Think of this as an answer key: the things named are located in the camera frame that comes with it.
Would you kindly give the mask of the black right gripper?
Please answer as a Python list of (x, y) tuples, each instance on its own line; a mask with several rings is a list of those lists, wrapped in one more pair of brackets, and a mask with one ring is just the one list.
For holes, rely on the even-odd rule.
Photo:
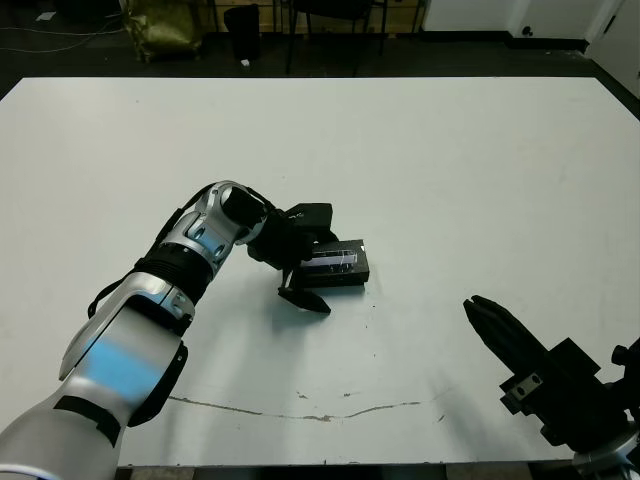
[(599, 365), (572, 339), (546, 349), (506, 308), (479, 295), (463, 302), (484, 344), (512, 372), (500, 385), (512, 414), (534, 415), (553, 446), (594, 450), (639, 421), (639, 343), (613, 349), (623, 376), (604, 383)]

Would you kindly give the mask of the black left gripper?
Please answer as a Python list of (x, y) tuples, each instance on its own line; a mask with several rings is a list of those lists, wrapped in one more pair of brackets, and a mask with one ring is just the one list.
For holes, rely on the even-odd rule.
[(282, 272), (281, 298), (300, 309), (329, 314), (331, 309), (320, 296), (297, 285), (295, 271), (302, 261), (312, 258), (315, 243), (337, 241), (330, 229), (320, 230), (316, 215), (270, 214), (257, 237), (247, 244), (247, 251), (252, 259)]

